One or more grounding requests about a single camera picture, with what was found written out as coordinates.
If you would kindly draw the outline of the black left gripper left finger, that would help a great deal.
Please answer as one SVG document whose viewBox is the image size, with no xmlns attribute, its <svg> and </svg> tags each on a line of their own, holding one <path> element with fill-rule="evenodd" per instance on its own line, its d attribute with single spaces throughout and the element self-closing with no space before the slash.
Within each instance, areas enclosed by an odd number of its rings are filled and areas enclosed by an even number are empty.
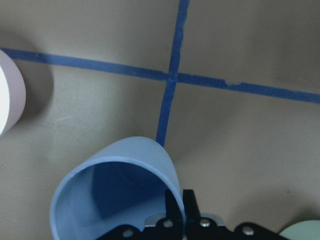
<svg viewBox="0 0 320 240">
<path fill-rule="evenodd" d="M 145 220 L 143 230 L 129 224 L 119 225 L 98 237 L 99 240 L 182 240 L 183 216 L 170 190 L 165 191 L 165 213 Z"/>
</svg>

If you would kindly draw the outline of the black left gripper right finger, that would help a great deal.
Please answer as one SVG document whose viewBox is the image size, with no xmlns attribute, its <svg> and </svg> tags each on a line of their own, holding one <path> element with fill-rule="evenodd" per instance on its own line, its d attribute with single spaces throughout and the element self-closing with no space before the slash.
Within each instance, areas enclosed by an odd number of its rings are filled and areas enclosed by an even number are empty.
<svg viewBox="0 0 320 240">
<path fill-rule="evenodd" d="M 201 214 L 193 190 L 183 190 L 186 217 L 185 236 L 188 240 L 284 240 L 285 237 L 252 222 L 229 230 L 221 217 Z"/>
</svg>

